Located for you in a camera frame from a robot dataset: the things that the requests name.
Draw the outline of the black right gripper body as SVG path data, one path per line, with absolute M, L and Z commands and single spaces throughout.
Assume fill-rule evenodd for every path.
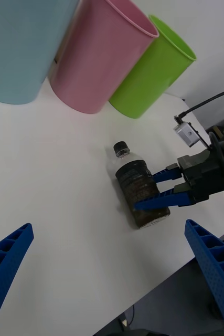
M 185 155 L 177 162 L 192 204 L 206 201 L 210 195 L 222 191 L 222 171 L 213 151 L 203 150 L 192 156 Z

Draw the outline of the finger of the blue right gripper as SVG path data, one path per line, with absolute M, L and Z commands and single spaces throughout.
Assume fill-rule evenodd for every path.
M 148 197 L 134 204 L 136 210 L 151 210 L 171 206 L 189 206 L 195 204 L 194 191 L 188 183 L 175 185 L 172 189 Z
M 176 180 L 182 177 L 182 172 L 177 163 L 169 165 L 165 169 L 152 175 L 155 182 L 164 182 L 169 180 Z

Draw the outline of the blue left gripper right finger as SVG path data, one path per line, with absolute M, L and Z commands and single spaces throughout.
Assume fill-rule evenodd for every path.
M 224 242 L 191 219 L 185 237 L 224 319 Z

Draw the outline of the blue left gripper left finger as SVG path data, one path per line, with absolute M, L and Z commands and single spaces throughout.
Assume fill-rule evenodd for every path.
M 27 223 L 0 241 L 0 309 L 33 239 Z

